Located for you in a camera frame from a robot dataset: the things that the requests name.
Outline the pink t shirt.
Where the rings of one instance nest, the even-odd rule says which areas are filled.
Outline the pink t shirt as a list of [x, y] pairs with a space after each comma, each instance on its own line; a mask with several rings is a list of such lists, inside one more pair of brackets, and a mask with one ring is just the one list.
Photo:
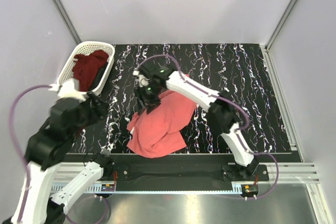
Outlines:
[[189, 98], [167, 90], [159, 95], [161, 104], [152, 112], [134, 113], [127, 130], [131, 134], [127, 147], [146, 158], [167, 156], [186, 147], [180, 133], [193, 116], [197, 104]]

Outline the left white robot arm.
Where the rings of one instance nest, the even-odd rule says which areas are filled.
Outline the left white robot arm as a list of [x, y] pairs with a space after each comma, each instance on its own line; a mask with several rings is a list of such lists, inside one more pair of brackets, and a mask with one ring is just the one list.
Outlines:
[[[14, 131], [14, 114], [19, 100], [27, 93], [47, 88], [59, 99], [50, 108], [49, 117], [22, 151]], [[116, 181], [114, 161], [108, 151], [95, 153], [86, 166], [59, 192], [51, 194], [52, 184], [61, 163], [80, 132], [103, 120], [108, 104], [92, 91], [79, 91], [78, 80], [71, 78], [61, 85], [37, 85], [21, 92], [10, 106], [10, 139], [26, 175], [15, 213], [4, 223], [64, 223], [74, 203], [94, 182], [111, 178]]]

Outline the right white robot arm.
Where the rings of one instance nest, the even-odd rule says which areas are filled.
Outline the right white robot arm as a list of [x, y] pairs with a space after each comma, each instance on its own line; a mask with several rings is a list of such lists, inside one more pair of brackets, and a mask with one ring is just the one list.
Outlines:
[[137, 80], [134, 93], [140, 111], [151, 113], [162, 100], [163, 90], [174, 91], [195, 102], [206, 112], [209, 129], [220, 135], [234, 156], [235, 167], [227, 170], [232, 180], [250, 180], [257, 174], [259, 161], [247, 145], [238, 124], [239, 106], [225, 98], [223, 93], [209, 89], [182, 73], [179, 68], [150, 69], [139, 66], [133, 76]]

